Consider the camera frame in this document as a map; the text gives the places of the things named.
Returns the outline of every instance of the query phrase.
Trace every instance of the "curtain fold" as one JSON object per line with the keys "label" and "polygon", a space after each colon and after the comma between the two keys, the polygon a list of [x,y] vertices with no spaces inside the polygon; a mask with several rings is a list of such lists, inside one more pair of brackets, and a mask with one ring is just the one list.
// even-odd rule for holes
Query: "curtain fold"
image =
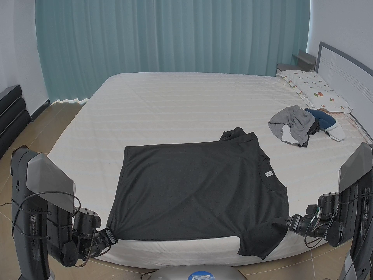
{"label": "curtain fold", "polygon": [[310,0],[36,0],[51,101],[122,72],[275,75],[305,49]]}

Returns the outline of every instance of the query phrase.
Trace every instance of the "tile floor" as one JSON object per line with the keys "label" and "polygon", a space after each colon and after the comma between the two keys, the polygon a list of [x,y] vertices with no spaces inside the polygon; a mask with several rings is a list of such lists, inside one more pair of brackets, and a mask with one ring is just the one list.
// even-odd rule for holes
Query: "tile floor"
{"label": "tile floor", "polygon": [[[10,202],[12,178],[10,157],[23,144],[48,154],[63,130],[81,109],[78,103],[56,103],[49,106],[35,122],[29,124],[0,160],[0,204]],[[15,246],[11,236],[10,205],[0,207],[0,280],[16,280],[20,275]],[[237,267],[249,280],[338,279],[344,257],[351,243],[332,248],[328,244],[314,250],[276,261]],[[84,268],[65,268],[52,257],[50,266],[56,280],[139,280],[148,269],[125,267],[92,259]]]}

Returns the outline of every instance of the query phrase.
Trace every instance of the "white bed sheet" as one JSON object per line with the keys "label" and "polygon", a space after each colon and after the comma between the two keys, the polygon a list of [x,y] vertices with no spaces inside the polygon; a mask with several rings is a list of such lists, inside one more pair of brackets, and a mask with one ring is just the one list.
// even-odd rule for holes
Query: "white bed sheet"
{"label": "white bed sheet", "polygon": [[[76,184],[86,208],[99,213],[102,227],[112,207],[125,146],[219,140],[223,131],[255,132],[278,179],[288,188],[290,215],[338,189],[338,170],[365,141],[345,114],[333,115],[346,139],[324,132],[307,148],[281,142],[268,120],[287,106],[305,103],[278,77],[220,73],[129,73],[110,77],[65,129],[48,157]],[[134,267],[244,265],[262,261],[240,256],[238,237],[186,241],[120,240],[100,259]],[[288,232],[265,259],[307,251],[303,237]]]}

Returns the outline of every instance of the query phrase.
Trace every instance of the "headboard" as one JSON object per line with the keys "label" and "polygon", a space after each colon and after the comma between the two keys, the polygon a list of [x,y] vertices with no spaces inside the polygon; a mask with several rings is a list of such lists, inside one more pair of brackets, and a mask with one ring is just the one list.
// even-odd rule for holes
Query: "headboard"
{"label": "headboard", "polygon": [[353,108],[351,114],[373,137],[373,70],[320,42],[316,72]]}

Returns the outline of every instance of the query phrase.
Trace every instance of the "black cushioned headboard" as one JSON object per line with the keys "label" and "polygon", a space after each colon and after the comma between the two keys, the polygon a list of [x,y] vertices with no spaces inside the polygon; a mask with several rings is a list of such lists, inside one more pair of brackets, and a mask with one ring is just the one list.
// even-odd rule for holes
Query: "black cushioned headboard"
{"label": "black cushioned headboard", "polygon": [[19,85],[0,93],[0,158],[30,122]]}

